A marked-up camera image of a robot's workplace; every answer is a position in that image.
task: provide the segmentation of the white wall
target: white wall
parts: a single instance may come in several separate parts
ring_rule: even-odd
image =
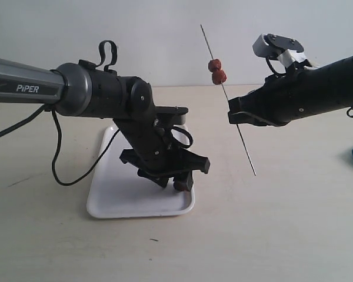
[[[120,75],[154,86],[210,85],[200,23],[228,84],[269,74],[252,53],[261,33],[294,37],[321,64],[353,55],[353,1],[1,0],[0,58],[47,69],[97,62],[99,42],[112,39]]]

